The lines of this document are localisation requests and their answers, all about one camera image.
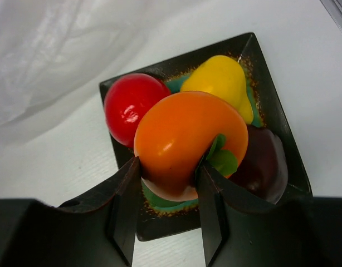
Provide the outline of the yellow fake pear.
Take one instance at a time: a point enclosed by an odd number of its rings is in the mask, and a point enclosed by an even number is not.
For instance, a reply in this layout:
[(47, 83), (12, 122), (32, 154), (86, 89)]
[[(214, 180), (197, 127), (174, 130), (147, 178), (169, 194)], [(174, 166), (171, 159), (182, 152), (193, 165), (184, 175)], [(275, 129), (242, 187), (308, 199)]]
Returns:
[(215, 55), (207, 59), (183, 82), (180, 91), (210, 93), (233, 106), (246, 124), (251, 124), (254, 119), (247, 96), (245, 72), (236, 60), (228, 56)]

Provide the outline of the orange fake persimmon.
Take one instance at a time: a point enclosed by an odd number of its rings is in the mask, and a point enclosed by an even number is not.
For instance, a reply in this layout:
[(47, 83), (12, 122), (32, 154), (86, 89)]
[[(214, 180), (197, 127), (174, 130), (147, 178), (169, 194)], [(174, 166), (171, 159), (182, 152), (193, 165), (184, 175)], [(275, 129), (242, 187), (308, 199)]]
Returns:
[(218, 134), (240, 163), (248, 146), (242, 116), (225, 100), (206, 92), (172, 94), (155, 104), (141, 119), (134, 154), (141, 178), (157, 196), (170, 201), (197, 198), (195, 169)]

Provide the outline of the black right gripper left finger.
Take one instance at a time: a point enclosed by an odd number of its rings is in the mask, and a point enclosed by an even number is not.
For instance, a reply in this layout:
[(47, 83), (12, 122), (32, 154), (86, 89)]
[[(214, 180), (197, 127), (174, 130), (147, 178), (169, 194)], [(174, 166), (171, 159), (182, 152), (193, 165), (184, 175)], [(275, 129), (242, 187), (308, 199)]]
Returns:
[(131, 266), (139, 194), (133, 157), (59, 207), (0, 199), (0, 266)]

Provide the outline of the translucent printed plastic bag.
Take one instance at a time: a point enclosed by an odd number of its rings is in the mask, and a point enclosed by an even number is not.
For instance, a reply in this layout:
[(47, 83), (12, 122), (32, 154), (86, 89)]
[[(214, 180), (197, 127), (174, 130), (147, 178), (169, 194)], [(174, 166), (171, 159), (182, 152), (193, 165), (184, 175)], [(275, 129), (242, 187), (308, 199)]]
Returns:
[(99, 81), (159, 61), (207, 1), (0, 1), (0, 146), (58, 125)]

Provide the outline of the dark maroon fake fruit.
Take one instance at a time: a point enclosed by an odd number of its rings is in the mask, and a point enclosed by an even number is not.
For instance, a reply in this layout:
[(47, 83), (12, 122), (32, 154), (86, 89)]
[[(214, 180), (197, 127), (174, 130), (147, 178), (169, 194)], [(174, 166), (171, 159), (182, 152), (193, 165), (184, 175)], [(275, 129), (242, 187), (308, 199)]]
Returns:
[(247, 125), (247, 129), (245, 157), (229, 180), (276, 204), (285, 192), (289, 176), (282, 141), (265, 127)]

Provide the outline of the aluminium table edge rail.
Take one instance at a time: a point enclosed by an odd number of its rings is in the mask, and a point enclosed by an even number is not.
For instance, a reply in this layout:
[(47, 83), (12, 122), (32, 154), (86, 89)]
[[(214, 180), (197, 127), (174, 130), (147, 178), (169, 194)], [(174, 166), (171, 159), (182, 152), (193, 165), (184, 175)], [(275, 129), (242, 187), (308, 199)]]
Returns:
[(342, 0), (321, 0), (320, 2), (342, 31)]

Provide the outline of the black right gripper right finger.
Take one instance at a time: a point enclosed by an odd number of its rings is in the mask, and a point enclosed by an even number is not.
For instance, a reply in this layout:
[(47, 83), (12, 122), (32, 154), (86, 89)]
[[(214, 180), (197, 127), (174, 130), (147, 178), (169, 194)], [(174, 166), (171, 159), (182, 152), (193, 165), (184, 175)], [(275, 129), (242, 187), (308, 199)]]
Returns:
[(207, 266), (342, 266), (342, 198), (273, 205), (208, 163), (197, 193)]

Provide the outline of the red fake apple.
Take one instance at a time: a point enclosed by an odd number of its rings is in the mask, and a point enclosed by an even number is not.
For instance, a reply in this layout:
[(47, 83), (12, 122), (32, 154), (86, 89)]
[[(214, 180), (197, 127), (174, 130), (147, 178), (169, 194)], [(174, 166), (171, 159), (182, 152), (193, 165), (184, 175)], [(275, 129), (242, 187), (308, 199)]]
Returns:
[(132, 73), (119, 78), (110, 86), (104, 99), (106, 124), (112, 137), (132, 148), (140, 120), (169, 95), (169, 88), (151, 75)]

